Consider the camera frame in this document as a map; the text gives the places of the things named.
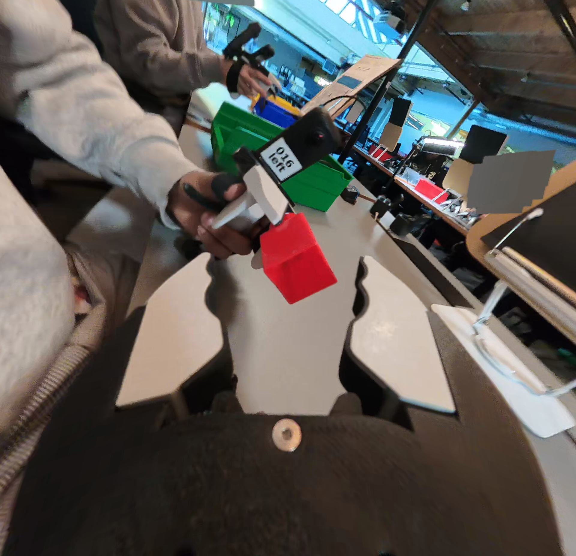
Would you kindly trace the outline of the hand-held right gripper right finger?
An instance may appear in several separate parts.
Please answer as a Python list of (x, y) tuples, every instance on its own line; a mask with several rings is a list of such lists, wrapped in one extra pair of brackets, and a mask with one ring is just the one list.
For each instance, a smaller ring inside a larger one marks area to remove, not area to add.
[(364, 415), (407, 421), (407, 409), (455, 415), (448, 377), (420, 298), (373, 257), (359, 259), (339, 379)]

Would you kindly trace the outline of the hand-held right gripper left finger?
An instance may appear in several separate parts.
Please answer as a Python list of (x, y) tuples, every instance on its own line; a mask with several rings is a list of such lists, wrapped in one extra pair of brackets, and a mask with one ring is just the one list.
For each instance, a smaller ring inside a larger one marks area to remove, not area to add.
[(217, 394), (235, 390), (229, 341), (209, 304), (211, 259), (201, 253), (147, 301), (117, 408), (167, 403), (184, 418), (209, 412)]

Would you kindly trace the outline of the red square cup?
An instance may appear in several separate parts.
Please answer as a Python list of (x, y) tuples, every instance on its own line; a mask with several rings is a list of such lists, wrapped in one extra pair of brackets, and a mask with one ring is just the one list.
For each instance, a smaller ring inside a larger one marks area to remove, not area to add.
[(285, 214), (260, 236), (263, 272), (293, 305), (337, 283), (303, 213)]

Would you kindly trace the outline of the green plastic bin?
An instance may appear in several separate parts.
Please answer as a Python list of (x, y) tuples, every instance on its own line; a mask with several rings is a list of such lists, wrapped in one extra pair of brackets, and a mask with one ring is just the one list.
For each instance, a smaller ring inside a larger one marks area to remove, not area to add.
[[(273, 122), (224, 102), (212, 120), (212, 156), (218, 171), (237, 175), (233, 154), (241, 147), (257, 150), (284, 129)], [(284, 182), (295, 204), (327, 212), (353, 176), (332, 156)]]

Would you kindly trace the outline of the person's left forearm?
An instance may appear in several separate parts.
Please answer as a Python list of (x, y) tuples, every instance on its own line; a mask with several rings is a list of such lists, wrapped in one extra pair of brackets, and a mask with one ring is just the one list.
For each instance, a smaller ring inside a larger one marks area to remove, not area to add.
[(161, 116), (129, 95), (59, 0), (1, 0), (1, 114), (64, 160), (130, 188), (164, 224), (169, 192), (198, 168)]

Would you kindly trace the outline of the person's left hand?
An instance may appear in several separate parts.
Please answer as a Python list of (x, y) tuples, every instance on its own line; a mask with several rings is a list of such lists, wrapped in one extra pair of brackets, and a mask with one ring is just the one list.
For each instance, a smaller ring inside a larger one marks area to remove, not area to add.
[(269, 221), (262, 218), (250, 232), (237, 231), (229, 225), (214, 228), (217, 211), (207, 202), (223, 207), (245, 192), (238, 177), (196, 169), (185, 174), (169, 192), (167, 212), (173, 221), (205, 250), (219, 259), (232, 255), (246, 256), (252, 251), (254, 240), (268, 229)]

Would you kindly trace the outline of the blue plastic bin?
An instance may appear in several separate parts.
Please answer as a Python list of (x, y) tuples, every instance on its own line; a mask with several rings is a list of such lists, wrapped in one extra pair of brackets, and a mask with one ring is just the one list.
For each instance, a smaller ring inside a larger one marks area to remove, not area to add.
[(257, 99), (252, 106), (252, 114), (280, 128), (290, 127), (299, 119), (299, 116), (293, 110), (286, 109), (284, 105), (279, 105), (275, 100), (276, 98)]

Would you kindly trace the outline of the cardboard sheet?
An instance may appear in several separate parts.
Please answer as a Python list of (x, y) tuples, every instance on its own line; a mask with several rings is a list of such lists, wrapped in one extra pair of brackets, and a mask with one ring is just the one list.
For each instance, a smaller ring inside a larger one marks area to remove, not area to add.
[(375, 81), (382, 79), (393, 69), (396, 62), (397, 59), (381, 56), (363, 56), (300, 108), (300, 116), (304, 117), (313, 109), (321, 107), (328, 112), (332, 120), (335, 120), (359, 102), (360, 93)]

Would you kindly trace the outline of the background monitor with cardboard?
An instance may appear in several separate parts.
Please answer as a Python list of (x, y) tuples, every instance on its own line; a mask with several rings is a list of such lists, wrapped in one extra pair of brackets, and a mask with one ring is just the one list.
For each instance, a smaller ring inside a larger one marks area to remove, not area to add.
[(412, 106), (413, 103), (409, 99), (396, 98), (393, 100), (389, 120), (378, 141), (378, 144), (386, 151), (390, 153), (395, 151)]
[(473, 168), (486, 156), (496, 156), (508, 141), (508, 134), (472, 125), (460, 156), (450, 165), (442, 187), (460, 196), (468, 193)]

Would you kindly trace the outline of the black metal pole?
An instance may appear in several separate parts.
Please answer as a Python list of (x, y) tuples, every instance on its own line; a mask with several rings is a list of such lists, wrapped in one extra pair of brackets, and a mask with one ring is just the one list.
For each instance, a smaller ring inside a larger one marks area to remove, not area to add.
[(359, 136), (367, 128), (368, 123), (369, 123), (374, 111), (379, 106), (381, 100), (384, 98), (387, 91), (389, 90), (389, 88), (392, 84), (392, 81), (393, 81), (394, 77), (396, 76), (396, 74), (398, 73), (398, 70), (399, 70), (402, 62), (406, 59), (411, 48), (414, 46), (415, 42), (417, 41), (418, 35), (421, 33), (423, 28), (426, 26), (433, 9), (437, 6), (437, 4), (439, 2), (440, 2), (440, 0), (427, 0), (425, 7), (419, 13), (419, 15), (418, 15), (418, 17), (414, 23), (414, 26), (412, 27), (412, 29), (408, 35), (406, 43), (403, 45), (403, 47), (400, 50), (396, 64), (394, 65), (393, 69), (391, 69), (390, 71), (388, 71), (385, 74), (385, 77), (383, 78), (382, 83), (379, 85), (378, 89), (376, 90), (370, 104), (364, 110), (364, 113), (362, 115), (360, 122), (358, 123), (354, 132), (351, 134), (350, 138), (347, 140), (346, 144), (342, 148), (342, 151), (341, 151), (340, 156), (338, 158), (339, 163), (342, 163), (342, 164), (344, 163), (344, 161), (349, 156), (352, 148), (355, 146), (355, 143), (358, 140)]

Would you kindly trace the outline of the black charger dock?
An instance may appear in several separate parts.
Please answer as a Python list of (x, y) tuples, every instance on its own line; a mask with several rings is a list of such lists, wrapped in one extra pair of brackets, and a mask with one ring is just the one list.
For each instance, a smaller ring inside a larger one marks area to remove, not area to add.
[(399, 213), (390, 224), (389, 231), (398, 237), (405, 237), (420, 230), (429, 220), (430, 217), (426, 214), (412, 216)]

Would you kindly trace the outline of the red plastic bin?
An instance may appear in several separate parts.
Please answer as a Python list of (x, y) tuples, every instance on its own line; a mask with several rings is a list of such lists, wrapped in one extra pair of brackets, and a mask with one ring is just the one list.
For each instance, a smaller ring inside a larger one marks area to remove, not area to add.
[(414, 190), (421, 196), (438, 205), (443, 204), (450, 197), (450, 192), (448, 192), (448, 190), (435, 185), (425, 177), (419, 179), (414, 186)]

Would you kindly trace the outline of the person's grey hoodie torso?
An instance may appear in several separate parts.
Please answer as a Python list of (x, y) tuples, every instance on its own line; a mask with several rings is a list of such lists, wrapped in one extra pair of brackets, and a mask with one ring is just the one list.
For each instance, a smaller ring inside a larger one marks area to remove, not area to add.
[(115, 265), (61, 245), (1, 171), (1, 496), (115, 303)]

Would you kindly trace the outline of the cardboard-backed monitor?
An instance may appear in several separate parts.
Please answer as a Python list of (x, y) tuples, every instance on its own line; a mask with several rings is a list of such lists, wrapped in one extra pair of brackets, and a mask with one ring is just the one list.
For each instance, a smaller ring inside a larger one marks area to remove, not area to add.
[(492, 271), (485, 255), (536, 207), (543, 215), (523, 223), (503, 244), (575, 290), (575, 161), (551, 175), (543, 198), (521, 214), (489, 214), (476, 222), (465, 240), (467, 250)]

